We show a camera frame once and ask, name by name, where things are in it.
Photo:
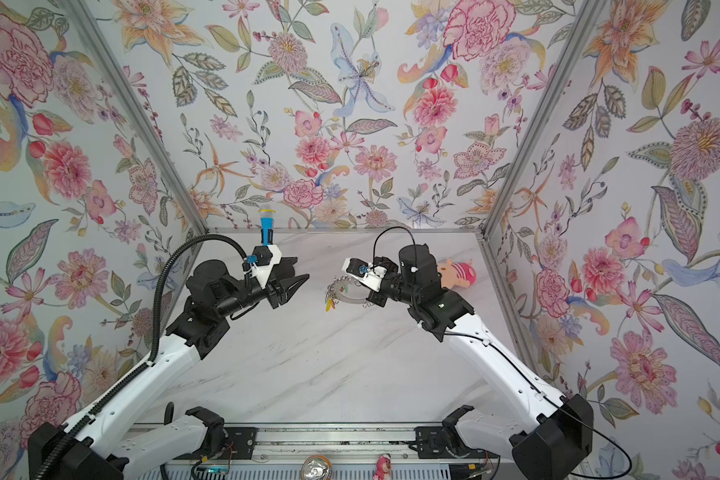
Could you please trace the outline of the large metal keyring with keys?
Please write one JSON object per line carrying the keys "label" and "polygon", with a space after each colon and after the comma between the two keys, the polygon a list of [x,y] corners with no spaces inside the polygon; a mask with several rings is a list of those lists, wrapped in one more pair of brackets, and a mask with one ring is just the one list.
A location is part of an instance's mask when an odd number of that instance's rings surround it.
{"label": "large metal keyring with keys", "polygon": [[325,293],[325,310],[335,310],[340,304],[359,305],[367,308],[372,305],[367,300],[369,290],[358,280],[349,275],[343,275],[334,279],[327,286]]}

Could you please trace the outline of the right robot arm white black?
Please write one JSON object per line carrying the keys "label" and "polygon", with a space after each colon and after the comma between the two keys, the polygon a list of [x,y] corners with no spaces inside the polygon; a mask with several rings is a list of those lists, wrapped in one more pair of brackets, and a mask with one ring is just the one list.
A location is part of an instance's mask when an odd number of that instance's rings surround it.
{"label": "right robot arm white black", "polygon": [[370,303],[406,305],[437,341],[457,352],[496,399],[466,405],[443,423],[451,446],[511,458],[528,479],[566,479],[593,447],[593,409],[579,394],[566,397],[514,355],[475,308],[448,288],[425,244],[403,247],[399,259],[348,259],[344,271],[369,291]]}

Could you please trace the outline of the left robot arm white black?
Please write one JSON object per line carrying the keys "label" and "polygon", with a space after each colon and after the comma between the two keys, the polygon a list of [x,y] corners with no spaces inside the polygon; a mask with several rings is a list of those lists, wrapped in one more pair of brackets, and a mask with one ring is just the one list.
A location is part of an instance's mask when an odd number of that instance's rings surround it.
{"label": "left robot arm white black", "polygon": [[142,413],[186,371],[204,360],[231,321],[257,305],[287,304],[309,279],[296,258],[253,266],[241,279],[221,260],[199,264],[187,279],[181,314],[155,341],[154,350],[93,404],[60,425],[44,423],[28,441],[33,479],[134,479],[175,458],[212,457],[228,446],[224,419],[193,407],[148,433],[127,439]]}

